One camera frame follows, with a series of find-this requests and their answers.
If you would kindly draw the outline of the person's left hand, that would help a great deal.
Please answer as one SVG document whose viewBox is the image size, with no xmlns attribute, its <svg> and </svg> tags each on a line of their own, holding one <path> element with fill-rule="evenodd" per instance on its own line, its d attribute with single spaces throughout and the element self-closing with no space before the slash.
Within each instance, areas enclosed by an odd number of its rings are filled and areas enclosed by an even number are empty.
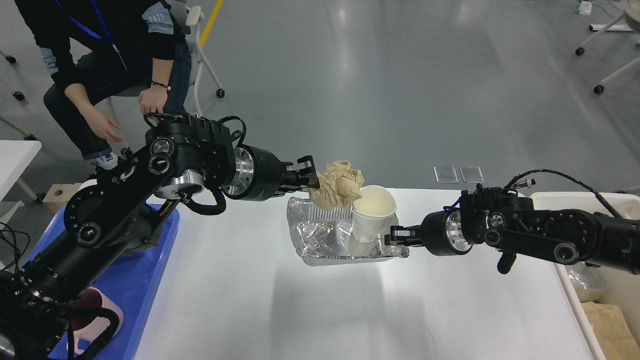
<svg viewBox="0 0 640 360">
<path fill-rule="evenodd" d="M 169 91 L 160 85 L 151 85 L 141 91 L 137 97 L 143 115 L 163 113 L 169 97 Z"/>
</svg>

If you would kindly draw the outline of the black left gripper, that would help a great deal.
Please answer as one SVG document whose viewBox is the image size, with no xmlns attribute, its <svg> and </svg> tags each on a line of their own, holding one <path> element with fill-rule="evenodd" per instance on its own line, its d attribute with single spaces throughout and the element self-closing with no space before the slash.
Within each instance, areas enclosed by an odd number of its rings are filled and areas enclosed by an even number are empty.
<svg viewBox="0 0 640 360">
<path fill-rule="evenodd" d="M 320 189 L 312 155 L 283 162 L 273 153 L 249 145 L 234 148 L 236 172 L 222 193 L 233 200 L 261 202 L 286 193 Z"/>
</svg>

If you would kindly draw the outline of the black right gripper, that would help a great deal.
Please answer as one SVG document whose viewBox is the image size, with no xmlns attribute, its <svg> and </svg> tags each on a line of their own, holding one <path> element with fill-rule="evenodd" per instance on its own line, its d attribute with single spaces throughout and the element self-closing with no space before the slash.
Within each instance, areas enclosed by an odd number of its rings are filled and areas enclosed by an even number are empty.
<svg viewBox="0 0 640 360">
<path fill-rule="evenodd" d="M 386 246 L 425 248 L 435 256 L 466 255 L 473 248 L 462 232 L 459 210 L 441 210 L 428 214 L 419 225 L 419 235 L 414 227 L 392 225 L 384 235 Z"/>
</svg>

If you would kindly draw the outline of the person's right hand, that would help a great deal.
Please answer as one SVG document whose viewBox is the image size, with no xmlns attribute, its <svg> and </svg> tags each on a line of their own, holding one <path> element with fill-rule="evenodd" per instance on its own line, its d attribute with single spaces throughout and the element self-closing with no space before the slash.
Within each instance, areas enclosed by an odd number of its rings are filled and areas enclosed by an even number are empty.
<svg viewBox="0 0 640 360">
<path fill-rule="evenodd" d="M 122 128 L 121 125 L 110 115 L 93 105 L 87 105 L 79 111 L 92 132 L 99 138 L 113 142 L 122 142 L 125 140 L 125 137 L 117 130 Z"/>
</svg>

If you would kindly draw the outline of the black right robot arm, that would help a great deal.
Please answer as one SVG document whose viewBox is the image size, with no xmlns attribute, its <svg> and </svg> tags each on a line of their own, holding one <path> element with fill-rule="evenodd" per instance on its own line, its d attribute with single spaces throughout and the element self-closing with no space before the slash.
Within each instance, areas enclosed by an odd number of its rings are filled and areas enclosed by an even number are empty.
<svg viewBox="0 0 640 360">
<path fill-rule="evenodd" d="M 451 206 L 428 214 L 419 225 L 393 225 L 387 246 L 424 247 L 436 256 L 466 255 L 474 245 L 487 244 L 502 253 L 497 269 L 507 274 L 518 255 L 573 265 L 607 267 L 638 275 L 639 221 L 625 219 L 598 191 L 585 189 L 606 209 L 536 210 L 533 199 L 518 189 L 535 184 L 534 170 L 515 175 L 503 187 L 464 190 Z"/>
</svg>

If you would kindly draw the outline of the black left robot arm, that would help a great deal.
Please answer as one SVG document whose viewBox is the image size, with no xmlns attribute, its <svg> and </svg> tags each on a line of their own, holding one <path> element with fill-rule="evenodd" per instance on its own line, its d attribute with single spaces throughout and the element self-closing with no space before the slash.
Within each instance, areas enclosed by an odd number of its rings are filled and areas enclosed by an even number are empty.
<svg viewBox="0 0 640 360">
<path fill-rule="evenodd" d="M 185 112 L 149 112 L 146 144 L 80 189 L 64 210 L 64 230 L 13 273 L 1 272 L 1 358 L 46 360 L 73 320 L 107 322 L 80 360 L 90 360 L 116 335 L 114 310 L 76 303 L 120 255 L 157 239 L 180 203 L 200 215 L 219 215 L 226 200 L 265 201 L 318 189 L 311 155 L 296 162 L 244 144 L 246 128 Z"/>
</svg>

